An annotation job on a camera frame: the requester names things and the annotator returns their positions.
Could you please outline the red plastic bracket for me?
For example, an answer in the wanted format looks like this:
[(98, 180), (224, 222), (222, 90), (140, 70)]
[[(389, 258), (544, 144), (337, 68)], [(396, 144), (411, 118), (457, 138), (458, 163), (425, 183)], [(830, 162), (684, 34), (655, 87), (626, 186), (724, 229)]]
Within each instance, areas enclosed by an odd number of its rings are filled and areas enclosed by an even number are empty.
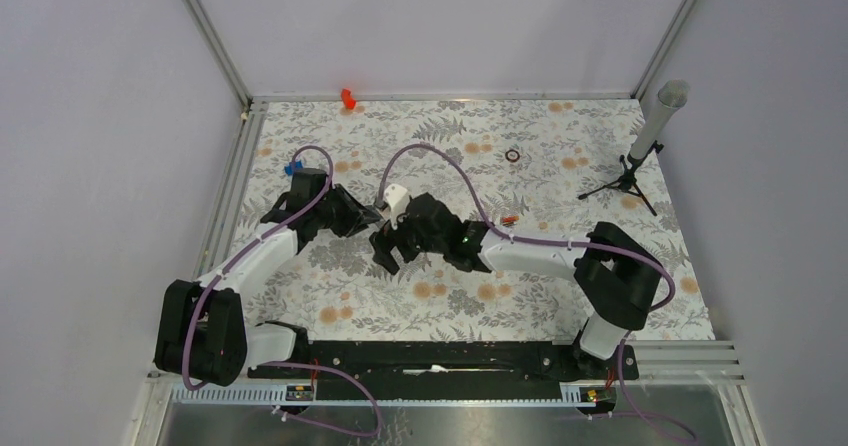
[(354, 98), (350, 89), (342, 89), (340, 92), (340, 99), (344, 108), (348, 111), (353, 111), (357, 107), (357, 100)]

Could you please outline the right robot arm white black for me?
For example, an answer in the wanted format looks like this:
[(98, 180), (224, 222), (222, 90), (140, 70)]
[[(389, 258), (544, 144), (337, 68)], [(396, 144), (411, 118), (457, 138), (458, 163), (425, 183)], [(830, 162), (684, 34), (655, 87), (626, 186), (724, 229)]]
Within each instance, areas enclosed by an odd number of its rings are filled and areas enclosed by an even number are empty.
[(424, 253), (463, 272), (531, 273), (572, 279), (593, 308), (578, 334), (575, 368), (597, 378), (632, 331), (642, 329), (662, 274), (659, 263), (618, 226), (599, 222), (576, 239), (518, 236), (486, 221), (462, 220), (432, 195), (386, 203), (388, 220), (369, 241), (391, 274)]

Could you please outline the grey microphone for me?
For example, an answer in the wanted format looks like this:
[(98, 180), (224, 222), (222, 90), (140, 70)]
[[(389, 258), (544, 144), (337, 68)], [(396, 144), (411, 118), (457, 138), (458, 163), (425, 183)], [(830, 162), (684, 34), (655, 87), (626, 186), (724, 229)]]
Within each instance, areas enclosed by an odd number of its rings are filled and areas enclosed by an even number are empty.
[(632, 167), (640, 167), (650, 153), (662, 149), (659, 136), (672, 116), (687, 104), (689, 92), (690, 84), (682, 79), (669, 80), (658, 90), (656, 101), (626, 156)]

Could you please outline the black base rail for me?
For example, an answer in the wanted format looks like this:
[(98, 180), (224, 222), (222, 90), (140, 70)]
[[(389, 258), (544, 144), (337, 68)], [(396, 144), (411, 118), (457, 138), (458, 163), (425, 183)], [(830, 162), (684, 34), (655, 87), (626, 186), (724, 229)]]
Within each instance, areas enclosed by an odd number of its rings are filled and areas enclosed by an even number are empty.
[(338, 369), (380, 401), (420, 402), (560, 400), (564, 383), (604, 385), (640, 376), (632, 347), (625, 348), (621, 360), (597, 360), (569, 343), (551, 341), (313, 341), (296, 347), (294, 357), (321, 369), (312, 373), (263, 365), (247, 375), (304, 380), (316, 386), (323, 401), (362, 399), (360, 389), (332, 374)]

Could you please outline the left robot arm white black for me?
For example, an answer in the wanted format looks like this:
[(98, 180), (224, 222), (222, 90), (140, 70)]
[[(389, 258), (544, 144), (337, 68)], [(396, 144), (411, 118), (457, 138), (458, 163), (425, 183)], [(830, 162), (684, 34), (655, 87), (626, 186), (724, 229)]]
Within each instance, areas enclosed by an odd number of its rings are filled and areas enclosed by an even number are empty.
[(351, 237), (381, 221), (330, 175), (315, 168), (294, 173), (261, 218), (250, 241), (194, 281), (176, 280), (165, 291), (153, 363), (182, 375), (196, 390), (228, 386), (240, 375), (271, 363), (288, 377), (309, 367), (304, 328), (278, 321), (250, 326), (244, 301), (294, 259), (318, 232)]

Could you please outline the blue toy piece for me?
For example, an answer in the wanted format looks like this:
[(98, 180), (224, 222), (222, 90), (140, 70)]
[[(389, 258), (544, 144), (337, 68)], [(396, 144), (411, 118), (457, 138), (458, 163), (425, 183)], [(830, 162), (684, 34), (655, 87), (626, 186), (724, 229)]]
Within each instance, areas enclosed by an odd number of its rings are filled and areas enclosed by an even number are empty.
[(289, 162), (284, 166), (285, 175), (292, 176), (296, 171), (302, 169), (303, 167), (304, 164), (301, 160)]

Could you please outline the black microphone tripod stand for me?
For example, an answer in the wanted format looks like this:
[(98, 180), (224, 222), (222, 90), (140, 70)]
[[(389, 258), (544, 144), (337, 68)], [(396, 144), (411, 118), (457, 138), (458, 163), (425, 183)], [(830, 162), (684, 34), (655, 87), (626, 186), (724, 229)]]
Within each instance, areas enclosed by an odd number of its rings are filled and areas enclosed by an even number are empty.
[(636, 159), (630, 154), (620, 155), (618, 161), (622, 166), (622, 174), (617, 179), (611, 182), (608, 182), (593, 190), (578, 195), (577, 199), (585, 200), (588, 197), (601, 191), (615, 190), (641, 199), (644, 205), (649, 210), (649, 212), (654, 217), (657, 217), (658, 214), (655, 208), (638, 185), (637, 171), (650, 154), (659, 154), (663, 149), (663, 144), (659, 143), (658, 141), (654, 141), (653, 144), (649, 147), (646, 156), (641, 159)]

